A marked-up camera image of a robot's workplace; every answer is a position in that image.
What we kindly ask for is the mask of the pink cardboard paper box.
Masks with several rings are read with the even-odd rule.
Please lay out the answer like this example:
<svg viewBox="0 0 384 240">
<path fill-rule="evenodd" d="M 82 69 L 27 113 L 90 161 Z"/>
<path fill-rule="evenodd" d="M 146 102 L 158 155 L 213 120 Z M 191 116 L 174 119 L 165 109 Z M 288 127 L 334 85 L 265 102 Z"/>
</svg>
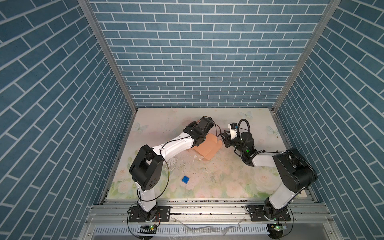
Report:
<svg viewBox="0 0 384 240">
<path fill-rule="evenodd" d="M 219 140 L 214 134 L 209 133 L 202 144 L 192 149 L 203 157 L 203 161 L 210 161 L 222 146 L 223 141 Z"/>
</svg>

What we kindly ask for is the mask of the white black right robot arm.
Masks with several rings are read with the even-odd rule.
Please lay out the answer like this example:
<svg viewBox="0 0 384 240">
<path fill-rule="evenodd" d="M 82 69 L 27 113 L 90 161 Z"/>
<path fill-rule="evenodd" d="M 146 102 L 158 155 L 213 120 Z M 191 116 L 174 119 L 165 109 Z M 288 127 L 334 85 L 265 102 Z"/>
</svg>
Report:
<svg viewBox="0 0 384 240">
<path fill-rule="evenodd" d="M 247 166 L 277 168 L 282 183 L 265 200 L 265 214 L 281 212 L 300 192 L 317 180 L 317 173 L 297 149 L 290 148 L 283 152 L 258 151 L 250 132 L 224 131 L 220 137 L 226 148 L 233 147 L 234 153 Z"/>
</svg>

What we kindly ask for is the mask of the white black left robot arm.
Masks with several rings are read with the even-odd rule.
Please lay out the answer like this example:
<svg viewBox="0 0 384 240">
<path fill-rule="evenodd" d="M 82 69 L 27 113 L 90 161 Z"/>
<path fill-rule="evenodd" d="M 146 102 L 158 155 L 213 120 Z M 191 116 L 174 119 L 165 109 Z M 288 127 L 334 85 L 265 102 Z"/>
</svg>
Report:
<svg viewBox="0 0 384 240">
<path fill-rule="evenodd" d="M 203 116 L 199 121 L 188 124 L 176 138 L 159 146 L 142 146 L 129 173 L 138 188 L 138 205 L 144 213 L 151 213 L 157 208 L 154 187 L 161 178 L 163 164 L 169 168 L 168 160 L 177 154 L 198 147 L 202 144 L 210 129 L 215 126 L 212 118 Z"/>
</svg>

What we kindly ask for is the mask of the small blue cube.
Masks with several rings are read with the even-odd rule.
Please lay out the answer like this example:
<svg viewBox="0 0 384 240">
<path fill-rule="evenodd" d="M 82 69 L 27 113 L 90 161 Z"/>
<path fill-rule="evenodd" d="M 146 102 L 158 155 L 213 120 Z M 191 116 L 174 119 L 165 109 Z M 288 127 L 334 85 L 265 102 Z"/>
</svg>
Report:
<svg viewBox="0 0 384 240">
<path fill-rule="evenodd" d="M 189 182 L 189 180 L 190 180 L 190 178 L 187 177 L 187 176 L 184 176 L 184 177 L 182 178 L 182 182 L 183 182 L 184 184 L 187 184 L 187 183 Z"/>
</svg>

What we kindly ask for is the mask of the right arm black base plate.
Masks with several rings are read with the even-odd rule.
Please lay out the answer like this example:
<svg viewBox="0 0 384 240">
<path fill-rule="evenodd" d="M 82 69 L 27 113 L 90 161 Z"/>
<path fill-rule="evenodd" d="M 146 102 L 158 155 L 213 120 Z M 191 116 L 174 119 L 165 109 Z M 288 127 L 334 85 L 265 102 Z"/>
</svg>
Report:
<svg viewBox="0 0 384 240">
<path fill-rule="evenodd" d="M 247 205 L 245 209 L 249 214 L 252 222 L 263 222 L 263 221 L 289 222 L 292 220 L 287 207 L 280 210 L 276 210 L 271 206 Z"/>
</svg>

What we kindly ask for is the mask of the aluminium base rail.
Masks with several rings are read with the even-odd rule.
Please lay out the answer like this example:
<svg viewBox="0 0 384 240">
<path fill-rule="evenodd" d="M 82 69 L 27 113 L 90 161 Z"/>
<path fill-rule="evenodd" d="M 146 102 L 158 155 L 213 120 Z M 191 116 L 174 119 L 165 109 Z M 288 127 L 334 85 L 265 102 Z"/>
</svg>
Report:
<svg viewBox="0 0 384 240">
<path fill-rule="evenodd" d="M 94 205 L 83 226 L 81 240 L 339 240 L 342 235 L 334 218 L 325 204 L 307 200 L 297 200 L 289 204 L 291 221 L 252 222 L 245 207 L 247 205 L 263 205 L 258 200 L 161 200 L 158 206 L 170 206 L 169 222 L 129 223 L 131 207 L 134 201 L 107 201 L 102 205 Z M 144 230 L 155 233 L 161 225 L 252 225 L 266 224 L 269 235 L 205 235 L 192 237 L 148 237 L 136 236 L 94 236 L 99 226 L 142 226 Z"/>
</svg>

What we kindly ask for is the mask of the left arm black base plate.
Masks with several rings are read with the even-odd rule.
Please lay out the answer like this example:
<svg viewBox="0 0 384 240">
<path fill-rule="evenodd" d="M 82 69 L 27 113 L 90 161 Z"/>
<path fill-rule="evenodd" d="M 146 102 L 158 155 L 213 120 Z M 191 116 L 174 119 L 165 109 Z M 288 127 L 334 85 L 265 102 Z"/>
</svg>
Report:
<svg viewBox="0 0 384 240">
<path fill-rule="evenodd" d="M 146 212 L 140 206 L 133 206 L 128 211 L 129 223 L 144 223 L 144 222 L 169 222 L 171 215 L 170 206 L 155 206 L 149 212 Z"/>
</svg>

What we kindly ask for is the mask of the aluminium corner frame post right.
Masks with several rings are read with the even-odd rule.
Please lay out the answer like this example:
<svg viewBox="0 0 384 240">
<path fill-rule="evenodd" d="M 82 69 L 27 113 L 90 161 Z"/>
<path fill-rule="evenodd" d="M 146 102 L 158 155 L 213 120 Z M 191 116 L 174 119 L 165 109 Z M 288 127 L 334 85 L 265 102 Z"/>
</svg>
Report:
<svg viewBox="0 0 384 240">
<path fill-rule="evenodd" d="M 296 78 L 298 77 L 300 71 L 303 69 L 304 64 L 306 63 L 307 59 L 309 58 L 309 55 L 312 53 L 316 43 L 320 39 L 323 31 L 325 30 L 328 22 L 330 21 L 331 17 L 333 16 L 334 12 L 336 11 L 337 7 L 339 6 L 341 0 L 331 0 L 329 1 L 328 5 L 326 6 L 324 13 L 322 14 L 318 24 L 314 28 L 314 31 L 308 40 L 302 54 L 300 55 L 296 65 L 293 67 L 293 70 L 291 72 L 291 75 L 288 77 L 284 87 L 282 88 L 281 93 L 279 94 L 276 102 L 274 103 L 272 107 L 272 114 L 276 115 L 280 106 L 282 105 L 285 97 L 287 96 L 288 92 L 290 91 L 291 87 L 293 86 Z"/>
</svg>

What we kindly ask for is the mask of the aluminium corner frame post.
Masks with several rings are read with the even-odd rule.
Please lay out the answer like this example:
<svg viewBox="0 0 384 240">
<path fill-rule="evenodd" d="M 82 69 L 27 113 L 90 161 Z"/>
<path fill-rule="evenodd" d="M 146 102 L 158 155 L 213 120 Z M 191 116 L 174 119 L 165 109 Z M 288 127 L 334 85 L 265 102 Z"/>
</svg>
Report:
<svg viewBox="0 0 384 240">
<path fill-rule="evenodd" d="M 290 91 L 291 87 L 293 86 L 296 78 L 298 77 L 300 71 L 303 69 L 304 64 L 306 63 L 307 59 L 309 58 L 309 55 L 312 53 L 316 43 L 320 39 L 323 31 L 325 30 L 328 22 L 330 21 L 331 17 L 333 16 L 334 12 L 336 11 L 337 7 L 339 6 L 341 0 L 331 0 L 329 1 L 328 5 L 326 6 L 324 13 L 322 14 L 318 24 L 314 28 L 314 31 L 308 40 L 302 54 L 300 55 L 296 65 L 293 67 L 293 70 L 291 72 L 291 75 L 288 77 L 284 87 L 282 88 L 281 93 L 279 94 L 276 102 L 274 103 L 272 107 L 272 114 L 276 115 L 280 106 L 282 105 L 285 97 L 287 96 L 288 92 Z"/>
<path fill-rule="evenodd" d="M 111 52 L 111 49 L 108 45 L 108 42 L 103 34 L 103 31 L 98 23 L 98 20 L 96 18 L 96 15 L 91 7 L 91 3 L 90 1 L 86 1 L 86 0 L 78 0 L 79 2 L 79 5 L 95 35 L 95 38 L 97 39 L 107 61 L 108 61 L 108 64 L 111 68 L 111 70 L 113 71 L 114 73 L 114 76 L 116 77 L 116 80 L 119 84 L 119 86 L 121 87 L 124 95 L 125 95 L 125 98 L 129 104 L 129 106 L 131 107 L 132 111 L 134 114 L 137 113 L 137 107 L 134 103 L 134 100 L 133 98 L 131 97 L 130 93 L 129 93 L 129 90 L 127 88 L 127 85 L 124 81 L 124 78 L 119 70 L 119 67 L 116 63 L 116 60 Z"/>
</svg>

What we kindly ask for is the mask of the aluminium corner frame post left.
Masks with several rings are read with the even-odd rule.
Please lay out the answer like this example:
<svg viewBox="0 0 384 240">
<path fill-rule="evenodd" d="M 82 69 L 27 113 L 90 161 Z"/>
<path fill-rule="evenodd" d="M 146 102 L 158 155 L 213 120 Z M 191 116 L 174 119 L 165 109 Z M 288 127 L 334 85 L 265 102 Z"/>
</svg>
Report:
<svg viewBox="0 0 384 240">
<path fill-rule="evenodd" d="M 108 61 L 108 64 L 111 68 L 111 70 L 113 71 L 114 73 L 114 76 L 116 77 L 116 80 L 119 84 L 119 86 L 121 87 L 124 95 L 125 95 L 125 98 L 129 104 L 129 106 L 131 107 L 132 111 L 134 114 L 137 113 L 137 107 L 134 103 L 134 100 L 133 98 L 131 97 L 130 93 L 129 93 L 129 90 L 127 88 L 127 85 L 124 81 L 124 78 L 119 70 L 119 67 L 116 63 L 116 60 L 111 52 L 111 49 L 108 45 L 108 42 L 103 34 L 103 31 L 98 23 L 98 20 L 96 18 L 96 15 L 91 7 L 91 3 L 90 1 L 86 1 L 86 0 L 78 0 L 79 2 L 79 5 L 95 35 L 95 38 L 97 39 L 107 61 Z"/>
</svg>

